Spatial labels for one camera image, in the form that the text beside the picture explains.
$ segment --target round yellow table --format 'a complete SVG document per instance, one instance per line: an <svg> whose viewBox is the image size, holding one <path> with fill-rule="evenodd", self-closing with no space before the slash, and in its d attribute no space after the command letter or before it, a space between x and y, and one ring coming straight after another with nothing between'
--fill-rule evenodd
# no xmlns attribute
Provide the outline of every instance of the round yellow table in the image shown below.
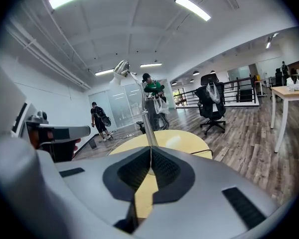
<svg viewBox="0 0 299 239"><path fill-rule="evenodd" d="M203 139L195 134L181 130L161 130L154 132L157 143L160 147L179 150L186 153L193 153L209 149ZM137 147L148 146L145 134L132 138L124 142L113 150L110 155L134 149ZM205 151L194 154L200 157L212 159L211 152ZM138 218L147 218L152 211L152 195L158 191L156 178L154 175L147 174L143 183L135 193L135 205Z"/></svg>

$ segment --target wooden floor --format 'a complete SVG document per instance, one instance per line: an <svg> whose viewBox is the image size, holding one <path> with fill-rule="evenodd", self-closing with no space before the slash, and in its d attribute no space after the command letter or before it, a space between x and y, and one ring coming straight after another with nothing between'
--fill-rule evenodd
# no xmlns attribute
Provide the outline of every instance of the wooden floor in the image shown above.
<svg viewBox="0 0 299 239"><path fill-rule="evenodd" d="M275 128L270 129L272 102L269 96L259 99L260 107L257 108L226 108L225 133L213 127L205 136L203 130L206 126L201 129L199 124L207 119L201 117L195 108L172 111L168 115L170 129L188 131L201 137L213 150L215 160L240 172L282 204L299 190L299 101L289 102L283 143L279 153L274 153L283 102L277 103ZM119 129L113 137L122 138L130 133L140 135L139 126ZM92 150L86 145L75 160L105 156L115 144L117 147L129 138L101 143L99 140L101 138L97 136L97 148Z"/></svg>

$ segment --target table leg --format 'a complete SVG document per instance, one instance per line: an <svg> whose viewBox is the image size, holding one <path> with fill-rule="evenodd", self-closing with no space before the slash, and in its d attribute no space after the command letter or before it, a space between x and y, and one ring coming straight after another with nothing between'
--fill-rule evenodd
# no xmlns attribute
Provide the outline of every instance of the table leg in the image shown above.
<svg viewBox="0 0 299 239"><path fill-rule="evenodd" d="M259 85L260 85L260 93L261 95L263 95L263 86L261 86L261 82L259 83Z"/></svg>
<svg viewBox="0 0 299 239"><path fill-rule="evenodd" d="M281 127L280 127L280 131L279 131L278 141L277 141L276 147L275 147L275 153L278 152L278 150L280 148L280 145L283 142L284 133L285 133L286 124L287 124L287 116L288 116L288 100L284 99L283 120L281 122Z"/></svg>
<svg viewBox="0 0 299 239"><path fill-rule="evenodd" d="M275 125L275 114L276 114L276 94L274 91L272 91L273 93L273 111L271 114L271 128L274 128Z"/></svg>

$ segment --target office chair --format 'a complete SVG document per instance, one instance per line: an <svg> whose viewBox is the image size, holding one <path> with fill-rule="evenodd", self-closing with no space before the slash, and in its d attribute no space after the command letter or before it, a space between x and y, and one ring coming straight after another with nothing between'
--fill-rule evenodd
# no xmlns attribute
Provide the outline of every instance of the office chair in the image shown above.
<svg viewBox="0 0 299 239"><path fill-rule="evenodd" d="M275 82L275 84L270 82L270 90L272 87L280 87L282 85L283 85L283 73L280 71L280 68L277 68L276 69L276 82Z"/></svg>
<svg viewBox="0 0 299 239"><path fill-rule="evenodd" d="M205 75L203 77L201 77L201 84L205 84L207 82L206 79L208 79L209 81L209 85L213 87L213 85L215 84L218 93L219 93L219 98L220 98L220 103L216 104L209 96L209 93L206 90L207 84L198 88L195 92L195 94L198 96L199 98L199 103L198 103L198 107L199 107L199 113L201 116L208 118L209 121L207 123L203 123L200 124L200 127L203 127L203 125L209 125L208 129L204 132L205 135L207 135L207 132L213 127L213 126L217 126L219 128L222 129L222 133L225 132L225 128L222 127L220 124L223 123L223 125L226 124L225 121L220 121L219 119L221 119L225 112L226 112L226 108L224 106L224 83L222 82L216 82L216 79L209 75ZM216 112L213 112L213 105L216 104L217 110Z"/></svg>

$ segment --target black shorts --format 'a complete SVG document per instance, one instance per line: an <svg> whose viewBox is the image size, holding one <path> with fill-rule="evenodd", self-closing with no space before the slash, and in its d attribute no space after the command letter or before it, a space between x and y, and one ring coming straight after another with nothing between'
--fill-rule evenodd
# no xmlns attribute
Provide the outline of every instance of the black shorts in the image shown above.
<svg viewBox="0 0 299 239"><path fill-rule="evenodd" d="M103 131L107 130L102 120L98 117L94 118L96 129L99 133L102 133Z"/></svg>

